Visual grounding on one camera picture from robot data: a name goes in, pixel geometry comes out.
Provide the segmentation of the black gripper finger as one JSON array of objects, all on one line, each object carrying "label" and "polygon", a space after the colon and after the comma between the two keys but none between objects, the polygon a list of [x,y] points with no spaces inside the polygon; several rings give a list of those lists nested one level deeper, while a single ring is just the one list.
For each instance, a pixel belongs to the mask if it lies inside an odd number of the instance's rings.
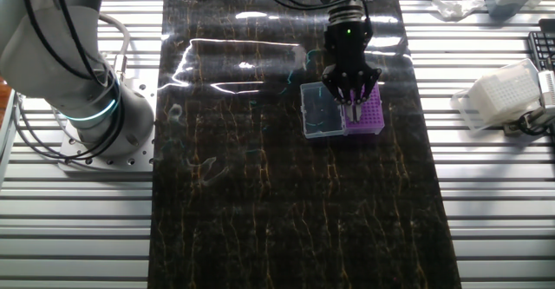
[{"label": "black gripper finger", "polygon": [[336,65],[330,65],[323,71],[322,82],[333,95],[334,100],[343,105],[348,119],[353,121],[352,99],[347,73],[341,71]]},{"label": "black gripper finger", "polygon": [[362,117],[362,105],[369,99],[381,73],[381,69],[371,67],[366,67],[358,73],[358,120]]}]

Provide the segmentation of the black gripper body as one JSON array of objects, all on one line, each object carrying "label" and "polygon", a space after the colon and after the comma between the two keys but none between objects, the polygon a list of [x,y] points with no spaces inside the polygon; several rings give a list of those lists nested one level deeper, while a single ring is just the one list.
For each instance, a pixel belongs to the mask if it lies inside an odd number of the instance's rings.
[{"label": "black gripper body", "polygon": [[363,81],[374,80],[374,70],[366,63],[365,49],[372,37],[368,20],[331,23],[324,32],[324,47],[335,63],[323,73],[325,81],[346,74],[360,76]]}]

